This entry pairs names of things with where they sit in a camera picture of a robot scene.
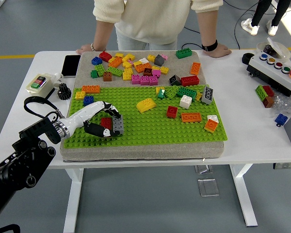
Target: white table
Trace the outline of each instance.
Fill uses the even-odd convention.
[[[240,199],[247,226],[257,226],[250,198],[243,180],[243,175],[257,163],[291,162],[291,143],[283,127],[274,122],[277,115],[272,109],[265,109],[255,93],[259,79],[250,78],[246,65],[242,63],[244,53],[253,50],[234,50],[231,55],[213,59],[196,51],[200,58],[207,83],[214,89],[214,99],[220,112],[228,140],[220,158],[177,161],[116,161],[64,163],[60,154],[60,144],[52,145],[45,135],[42,139],[55,147],[57,154],[49,165],[50,169],[65,169],[72,179],[64,233],[75,230],[81,183],[84,168],[97,167],[132,167],[132,166],[194,166],[194,165],[230,165],[235,186]],[[39,118],[23,109],[23,101],[30,95],[26,85],[38,73],[55,74],[61,72],[66,55],[74,51],[43,51],[36,54],[24,79],[16,100],[0,134],[0,162],[14,152],[12,144],[16,142],[18,132],[34,124]],[[72,90],[74,78],[65,80]],[[49,99],[64,115],[67,114],[69,101],[59,100],[56,94]],[[41,104],[31,105],[32,110],[46,114],[51,109]]]

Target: robotic arm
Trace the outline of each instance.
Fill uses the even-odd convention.
[[[46,103],[55,109],[56,119],[50,121],[47,114],[41,116],[27,107],[30,102]],[[48,147],[40,135],[46,134],[53,144],[58,144],[61,139],[69,138],[75,130],[84,127],[85,132],[99,136],[110,137],[120,135],[120,131],[111,131],[103,126],[90,123],[89,120],[101,111],[120,118],[118,110],[110,103],[97,101],[77,111],[71,117],[64,118],[60,111],[42,97],[29,97],[24,102],[27,112],[41,117],[42,120],[19,132],[20,139],[12,147],[15,152],[0,163],[0,213],[18,190],[34,187],[52,159],[56,151]]]

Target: black leggings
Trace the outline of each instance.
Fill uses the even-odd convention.
[[[272,20],[271,26],[278,26],[281,18],[285,14],[287,8],[290,5],[291,0],[279,0],[277,5],[277,11],[275,14],[274,19]],[[262,16],[265,14],[265,12],[268,10],[272,3],[272,0],[259,0],[256,12],[252,18],[251,25],[258,26],[260,20],[262,19]]]

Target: person's hand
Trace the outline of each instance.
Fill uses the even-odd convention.
[[[232,51],[229,50],[228,47],[226,47],[225,45],[218,44],[218,47],[215,50],[210,52],[203,50],[203,53],[209,57],[218,58],[229,55],[232,53]]]
[[[91,52],[91,44],[82,45],[80,49],[76,50],[76,53],[82,54],[84,52]]]

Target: white sweater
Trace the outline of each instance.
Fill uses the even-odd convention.
[[[164,45],[176,40],[190,8],[215,11],[223,0],[94,0],[96,20],[115,23],[121,34],[146,43]]]

